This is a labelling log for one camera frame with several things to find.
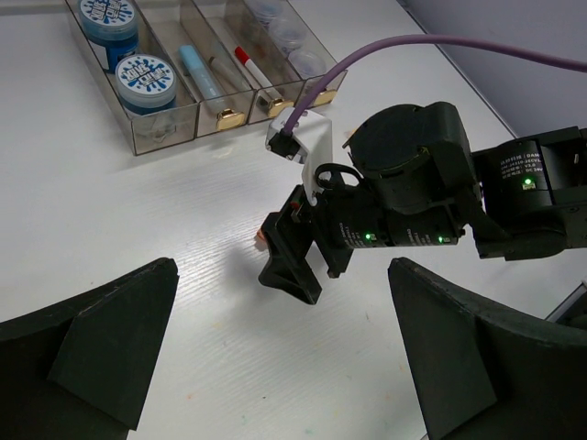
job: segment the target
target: gray wall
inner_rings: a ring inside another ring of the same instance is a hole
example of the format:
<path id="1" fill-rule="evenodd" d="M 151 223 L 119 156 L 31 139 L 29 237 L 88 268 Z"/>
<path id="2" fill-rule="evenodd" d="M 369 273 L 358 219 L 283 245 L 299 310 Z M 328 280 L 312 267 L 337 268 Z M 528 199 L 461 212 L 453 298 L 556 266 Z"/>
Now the gray wall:
<path id="1" fill-rule="evenodd" d="M 587 0 L 399 0 L 429 33 L 587 61 Z M 517 135 L 587 127 L 587 74 L 473 49 L 447 54 Z"/>

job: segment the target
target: white table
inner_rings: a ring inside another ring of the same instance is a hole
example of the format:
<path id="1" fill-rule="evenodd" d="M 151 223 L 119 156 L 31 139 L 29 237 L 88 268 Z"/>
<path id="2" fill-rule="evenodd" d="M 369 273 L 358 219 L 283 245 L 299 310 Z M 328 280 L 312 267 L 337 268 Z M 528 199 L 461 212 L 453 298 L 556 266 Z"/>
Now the white table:
<path id="1" fill-rule="evenodd" d="M 338 59 L 420 32 L 393 0 L 293 5 Z M 0 322 L 160 256 L 179 266 L 133 440 L 417 440 L 425 427 L 386 277 L 393 257 L 538 316 L 584 274 L 584 251 L 480 261 L 469 234 L 458 247 L 356 252 L 340 280 L 317 273 L 320 302 L 304 305 L 257 282 L 267 254 L 253 237 L 301 172 L 265 151 L 266 124 L 133 158 L 65 16 L 0 17 L 0 39 Z M 353 66 L 324 112 L 341 145 L 386 106 L 439 100 L 458 107 L 473 149 L 510 138 L 434 47 Z"/>

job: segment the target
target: robotic arm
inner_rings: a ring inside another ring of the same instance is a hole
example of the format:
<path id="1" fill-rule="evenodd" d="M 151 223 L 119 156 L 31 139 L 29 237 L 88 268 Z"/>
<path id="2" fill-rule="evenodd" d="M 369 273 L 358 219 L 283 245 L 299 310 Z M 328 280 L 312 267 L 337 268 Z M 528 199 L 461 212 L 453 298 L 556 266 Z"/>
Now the robotic arm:
<path id="1" fill-rule="evenodd" d="M 356 248 L 452 246 L 470 225 L 482 259 L 539 259 L 587 247 L 587 129 L 565 128 L 471 153 L 457 109 L 401 104 L 370 117 L 332 163 L 330 121 L 305 112 L 292 136 L 272 123 L 267 148 L 304 164 L 261 231 L 261 284 L 314 304 L 321 287 L 305 256 L 316 242 L 330 278 Z M 345 175 L 357 184 L 345 182 Z"/>

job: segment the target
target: red marker cap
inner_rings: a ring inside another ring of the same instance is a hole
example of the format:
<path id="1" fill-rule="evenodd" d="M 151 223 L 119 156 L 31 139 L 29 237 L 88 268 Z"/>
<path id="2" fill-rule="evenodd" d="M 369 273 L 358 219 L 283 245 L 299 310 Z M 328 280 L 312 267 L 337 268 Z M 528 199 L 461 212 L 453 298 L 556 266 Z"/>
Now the red marker cap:
<path id="1" fill-rule="evenodd" d="M 237 59 L 241 62 L 241 64 L 245 65 L 245 63 L 250 60 L 249 55 L 245 52 L 240 46 L 235 49 L 235 55 Z"/>

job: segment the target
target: cable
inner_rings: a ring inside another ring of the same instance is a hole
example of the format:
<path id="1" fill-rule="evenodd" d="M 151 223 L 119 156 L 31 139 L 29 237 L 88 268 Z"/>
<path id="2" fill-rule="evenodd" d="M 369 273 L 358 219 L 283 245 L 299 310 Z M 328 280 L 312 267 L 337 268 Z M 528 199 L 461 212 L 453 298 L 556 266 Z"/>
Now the cable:
<path id="1" fill-rule="evenodd" d="M 332 82 L 352 64 L 378 50 L 392 48 L 393 46 L 403 46 L 407 44 L 449 44 L 452 46 L 463 46 L 466 48 L 501 53 L 503 55 L 509 55 L 511 57 L 521 58 L 523 60 L 538 62 L 540 64 L 546 64 L 548 66 L 557 67 L 559 69 L 565 69 L 568 71 L 587 72 L 587 62 L 554 57 L 547 55 L 546 53 L 493 43 L 483 39 L 454 37 L 451 35 L 403 35 L 401 37 L 384 38 L 355 50 L 350 55 L 348 55 L 347 58 L 330 69 L 295 107 L 292 114 L 285 122 L 282 133 L 286 136 L 290 136 L 294 131 L 295 123 L 298 121 L 304 110 L 314 102 L 316 97 L 320 94 L 320 92 L 326 89 L 330 82 Z"/>

